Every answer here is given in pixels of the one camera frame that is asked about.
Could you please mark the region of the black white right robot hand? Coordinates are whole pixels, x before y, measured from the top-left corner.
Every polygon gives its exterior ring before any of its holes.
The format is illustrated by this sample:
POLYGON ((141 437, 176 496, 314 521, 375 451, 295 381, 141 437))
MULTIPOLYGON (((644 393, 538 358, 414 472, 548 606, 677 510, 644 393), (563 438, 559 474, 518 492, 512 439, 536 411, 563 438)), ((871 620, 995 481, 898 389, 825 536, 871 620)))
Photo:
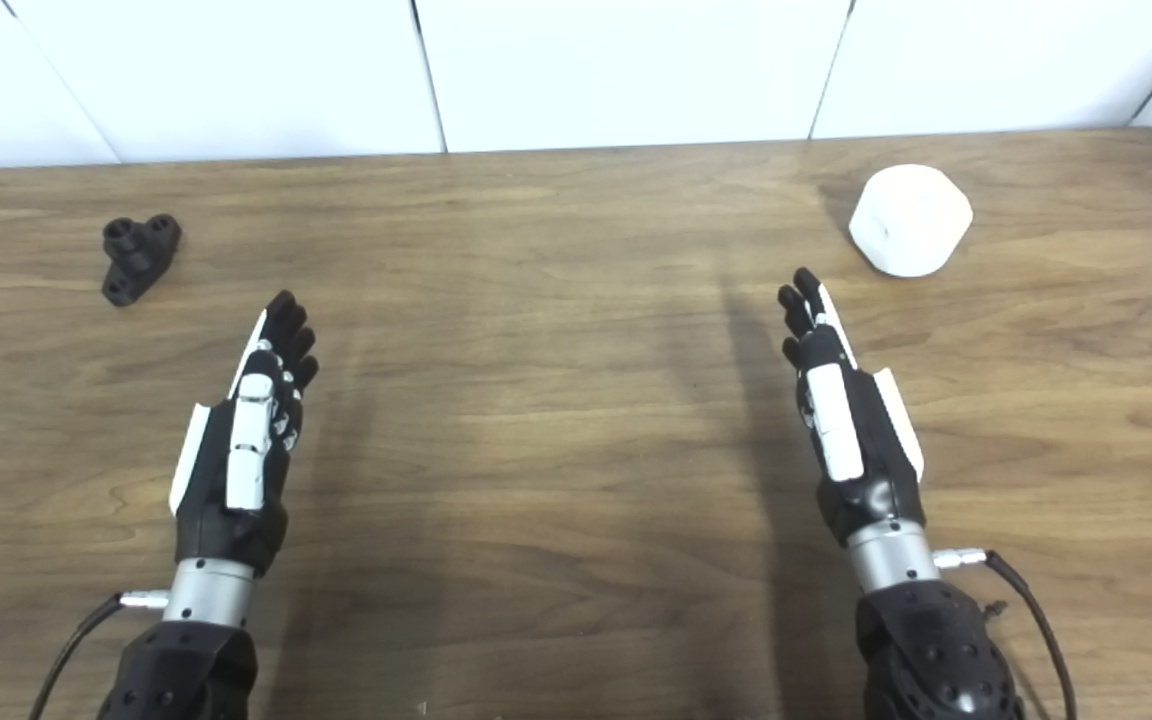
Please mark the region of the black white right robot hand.
POLYGON ((846 544, 874 524, 924 526, 923 452, 893 373, 861 367, 829 291, 805 266, 776 300, 797 410, 820 464, 814 501, 831 535, 846 544))

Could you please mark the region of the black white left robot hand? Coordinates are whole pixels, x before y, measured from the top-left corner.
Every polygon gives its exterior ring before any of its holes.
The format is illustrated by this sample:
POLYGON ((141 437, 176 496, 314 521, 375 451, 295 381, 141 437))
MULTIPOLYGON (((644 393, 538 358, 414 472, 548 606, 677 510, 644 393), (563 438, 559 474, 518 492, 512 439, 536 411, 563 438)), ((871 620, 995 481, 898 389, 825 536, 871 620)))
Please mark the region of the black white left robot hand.
POLYGON ((175 562, 223 560, 270 570, 289 525, 283 492, 319 372, 306 306, 279 291, 262 310, 227 396, 194 407, 172 478, 175 562))

